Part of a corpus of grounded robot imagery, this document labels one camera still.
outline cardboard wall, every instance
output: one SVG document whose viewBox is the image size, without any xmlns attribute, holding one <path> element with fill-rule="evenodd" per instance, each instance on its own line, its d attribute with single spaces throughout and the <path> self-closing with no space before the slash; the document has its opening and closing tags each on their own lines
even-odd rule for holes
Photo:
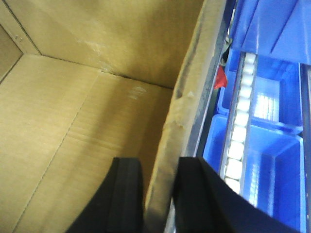
<svg viewBox="0 0 311 233">
<path fill-rule="evenodd" d="M 5 0 L 46 56 L 173 88 L 203 0 Z"/>
<path fill-rule="evenodd" d="M 0 82 L 22 53 L 0 24 Z"/>
</svg>

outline cardboard edge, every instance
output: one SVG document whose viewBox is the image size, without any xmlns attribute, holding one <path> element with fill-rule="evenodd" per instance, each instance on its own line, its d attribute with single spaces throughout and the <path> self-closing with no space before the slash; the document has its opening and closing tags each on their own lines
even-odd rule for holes
<svg viewBox="0 0 311 233">
<path fill-rule="evenodd" d="M 0 0 L 0 24 L 23 53 L 41 55 L 4 0 Z"/>
<path fill-rule="evenodd" d="M 144 213 L 147 232 L 163 232 L 178 158 L 186 151 L 208 68 L 214 56 L 225 4 L 226 0 L 205 0 L 179 72 L 147 192 Z"/>
</svg>

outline metal frame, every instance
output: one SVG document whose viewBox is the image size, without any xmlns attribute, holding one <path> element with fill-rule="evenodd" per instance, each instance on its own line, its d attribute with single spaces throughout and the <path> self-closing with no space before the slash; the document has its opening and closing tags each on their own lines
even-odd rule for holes
<svg viewBox="0 0 311 233">
<path fill-rule="evenodd" d="M 306 229 L 311 232 L 311 66 L 300 65 L 301 107 L 306 184 Z"/>
</svg>

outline crease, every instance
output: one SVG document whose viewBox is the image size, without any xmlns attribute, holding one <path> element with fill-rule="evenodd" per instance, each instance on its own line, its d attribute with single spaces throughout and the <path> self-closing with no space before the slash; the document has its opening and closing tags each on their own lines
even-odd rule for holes
<svg viewBox="0 0 311 233">
<path fill-rule="evenodd" d="M 59 144 L 58 148 L 56 149 L 54 155 L 53 155 L 52 158 L 50 159 L 50 161 L 49 161 L 49 163 L 48 163 L 48 165 L 47 165 L 47 167 L 46 167 L 44 173 L 42 174 L 42 176 L 41 176 L 41 178 L 40 178 L 40 180 L 39 180 L 37 186 L 35 187 L 33 193 L 31 194 L 31 196 L 30 196 L 30 198 L 29 198 L 29 200 L 28 200 L 28 202 L 27 202 L 27 204 L 26 204 L 24 210 L 22 211 L 21 215 L 19 216 L 19 218 L 18 218 L 18 220 L 17 220 L 17 222 L 16 222 L 16 225 L 15 225 L 15 227 L 14 227 L 13 230 L 12 230 L 12 233 L 15 233 L 15 232 L 16 232 L 16 230 L 17 230 L 17 228 L 18 228 L 18 226 L 19 226 L 19 224 L 20 224 L 22 218 L 23 218 L 24 215 L 25 215 L 25 212 L 26 212 L 28 206 L 30 205 L 30 203 L 31 203 L 31 201 L 32 201 L 32 199 L 33 199 L 33 197 L 34 197 L 36 191 L 38 190 L 40 184 L 42 183 L 42 181 L 43 181 L 43 179 L 44 179 L 44 177 L 45 177 L 45 175 L 47 174 L 47 172 L 48 172 L 48 170 L 49 170 L 49 168 L 50 168 L 50 166 L 51 166 L 51 164 L 52 164 L 52 162 L 53 162 L 55 156 L 57 155 L 59 149 L 60 149 L 61 146 L 63 145 L 63 142 L 65 141 L 65 138 L 67 138 L 67 135 L 68 135 L 70 129 L 72 128 L 72 126 L 73 126 L 73 124 L 74 124 L 74 122 L 75 122 L 77 116 L 79 115 L 79 113 L 80 113 L 80 111 L 81 111 L 81 109 L 82 109 L 82 107 L 83 107 L 83 105 L 84 105 L 86 99 L 88 98 L 88 96 L 89 96 L 91 90 L 93 89 L 93 87 L 94 87 L 96 81 L 98 80 L 99 75 L 100 75 L 100 73 L 98 73 L 97 77 L 94 79 L 94 82 L 93 82 L 91 88 L 89 89 L 88 93 L 86 94 L 85 99 L 84 99 L 83 102 L 81 103 L 81 106 L 80 106 L 80 108 L 78 109 L 76 115 L 74 116 L 74 118 L 73 118 L 73 120 L 72 120 L 72 122 L 71 122 L 69 128 L 67 129 L 67 131 L 66 131 L 66 133 L 65 133 L 65 135 L 64 135 L 64 137 L 63 137 L 63 139 L 62 139 L 62 141 L 60 142 L 60 144 Z"/>
</svg>

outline bin compartment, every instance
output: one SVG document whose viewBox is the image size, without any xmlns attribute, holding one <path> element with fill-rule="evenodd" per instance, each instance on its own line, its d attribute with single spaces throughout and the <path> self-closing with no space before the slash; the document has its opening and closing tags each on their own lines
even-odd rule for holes
<svg viewBox="0 0 311 233">
<path fill-rule="evenodd" d="M 217 110 L 228 115 L 240 52 L 231 50 L 225 69 L 228 85 L 222 88 Z M 302 131 L 299 65 L 259 56 L 252 124 L 298 134 Z"/>
<path fill-rule="evenodd" d="M 215 115 L 204 159 L 220 170 L 227 118 Z M 305 232 L 303 140 L 251 125 L 244 188 L 241 195 L 273 218 Z"/>
<path fill-rule="evenodd" d="M 310 10 L 308 0 L 240 0 L 232 47 L 310 65 Z"/>
</svg>

